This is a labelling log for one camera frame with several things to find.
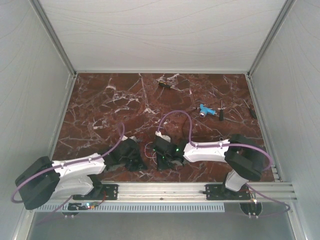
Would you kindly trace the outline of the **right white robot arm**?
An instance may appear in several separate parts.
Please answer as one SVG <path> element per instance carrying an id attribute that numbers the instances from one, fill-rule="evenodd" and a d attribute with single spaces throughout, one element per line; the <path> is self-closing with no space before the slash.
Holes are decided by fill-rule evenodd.
<path id="1" fill-rule="evenodd" d="M 170 137 L 157 132 L 152 148 L 159 163 L 188 161 L 228 164 L 232 170 L 221 186 L 221 193 L 227 199 L 234 198 L 247 182 L 260 181 L 262 173 L 274 163 L 265 150 L 241 134 L 233 134 L 230 139 L 217 142 L 174 144 Z"/>

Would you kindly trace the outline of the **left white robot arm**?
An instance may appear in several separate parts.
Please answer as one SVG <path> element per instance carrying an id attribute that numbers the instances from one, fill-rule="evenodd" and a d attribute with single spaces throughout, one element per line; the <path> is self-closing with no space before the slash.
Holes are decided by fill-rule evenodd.
<path id="1" fill-rule="evenodd" d="M 124 137 L 106 151 L 87 157 L 66 161 L 40 157 L 15 180 L 15 185 L 26 210 L 37 209 L 51 199 L 66 197 L 114 200 L 112 188 L 104 186 L 98 175 L 116 166 L 123 166 L 129 172 L 147 169 L 133 137 Z"/>

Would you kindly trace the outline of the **blue toy drill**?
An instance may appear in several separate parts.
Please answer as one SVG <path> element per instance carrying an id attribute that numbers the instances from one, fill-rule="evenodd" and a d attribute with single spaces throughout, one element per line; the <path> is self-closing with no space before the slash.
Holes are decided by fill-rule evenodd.
<path id="1" fill-rule="evenodd" d="M 203 104 L 199 105 L 199 109 L 200 109 L 199 116 L 201 118 L 205 118 L 208 114 L 212 115 L 212 116 L 214 116 L 216 114 L 215 110 L 208 108 L 208 107 L 204 106 Z"/>

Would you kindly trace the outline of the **small circuit board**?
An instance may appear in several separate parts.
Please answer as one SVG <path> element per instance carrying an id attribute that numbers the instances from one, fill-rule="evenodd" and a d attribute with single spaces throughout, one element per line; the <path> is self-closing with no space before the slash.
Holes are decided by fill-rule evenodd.
<path id="1" fill-rule="evenodd" d="M 87 202 L 83 207 L 85 210 L 90 210 L 90 209 L 94 209 L 97 206 L 99 206 L 101 203 L 98 201 L 94 201 L 94 202 Z"/>

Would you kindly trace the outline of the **black yellow screwdriver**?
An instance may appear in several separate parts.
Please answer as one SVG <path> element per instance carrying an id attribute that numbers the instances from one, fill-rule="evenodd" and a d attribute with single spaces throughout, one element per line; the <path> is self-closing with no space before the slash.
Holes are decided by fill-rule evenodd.
<path id="1" fill-rule="evenodd" d="M 176 89 L 174 86 L 167 84 L 167 83 L 164 83 L 164 82 L 161 82 L 161 81 L 158 82 L 158 85 L 160 87 L 167 88 L 167 89 Z"/>

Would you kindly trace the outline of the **small black screwdriver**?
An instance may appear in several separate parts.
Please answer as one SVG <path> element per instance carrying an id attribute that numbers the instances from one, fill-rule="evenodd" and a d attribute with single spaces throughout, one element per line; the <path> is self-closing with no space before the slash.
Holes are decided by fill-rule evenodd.
<path id="1" fill-rule="evenodd" d="M 244 101 L 245 105 L 247 106 L 248 111 L 249 111 L 251 117 L 252 117 L 253 119 L 257 120 L 258 118 L 257 118 L 256 112 L 248 105 L 248 103 L 247 103 L 245 100 L 243 100 L 243 101 Z"/>

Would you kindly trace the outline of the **left black mount plate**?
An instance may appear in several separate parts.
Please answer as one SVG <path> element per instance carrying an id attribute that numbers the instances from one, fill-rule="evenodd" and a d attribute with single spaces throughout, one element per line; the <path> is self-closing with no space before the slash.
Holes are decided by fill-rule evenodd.
<path id="1" fill-rule="evenodd" d="M 113 201 L 118 199 L 118 184 L 101 184 L 93 189 L 92 198 L 99 201 Z"/>

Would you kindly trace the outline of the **black mount plate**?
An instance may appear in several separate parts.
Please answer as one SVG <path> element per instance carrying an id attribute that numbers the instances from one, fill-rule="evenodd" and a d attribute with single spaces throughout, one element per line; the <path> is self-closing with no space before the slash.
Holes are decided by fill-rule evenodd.
<path id="1" fill-rule="evenodd" d="M 252 194 L 247 186 L 242 186 L 239 191 L 227 189 L 222 183 L 206 184 L 200 191 L 209 201 L 249 201 Z"/>
<path id="2" fill-rule="evenodd" d="M 99 201 L 113 201 L 118 199 L 118 184 L 101 184 L 93 189 L 92 198 Z"/>

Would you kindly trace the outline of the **right black mount plate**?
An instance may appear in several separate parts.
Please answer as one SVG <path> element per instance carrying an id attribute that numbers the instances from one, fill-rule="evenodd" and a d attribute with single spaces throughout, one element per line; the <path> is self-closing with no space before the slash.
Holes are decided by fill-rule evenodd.
<path id="1" fill-rule="evenodd" d="M 239 191 L 227 189 L 222 183 L 206 184 L 200 191 L 209 201 L 249 201 L 252 194 L 247 186 L 242 186 Z"/>

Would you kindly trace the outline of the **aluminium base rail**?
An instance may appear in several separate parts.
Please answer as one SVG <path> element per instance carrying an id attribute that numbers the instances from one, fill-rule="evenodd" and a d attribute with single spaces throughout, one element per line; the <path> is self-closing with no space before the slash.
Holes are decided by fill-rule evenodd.
<path id="1" fill-rule="evenodd" d="M 121 203 L 204 203 L 206 182 L 115 182 L 117 200 Z M 295 202 L 294 187 L 287 182 L 250 182 L 248 184 L 263 195 L 281 201 Z"/>

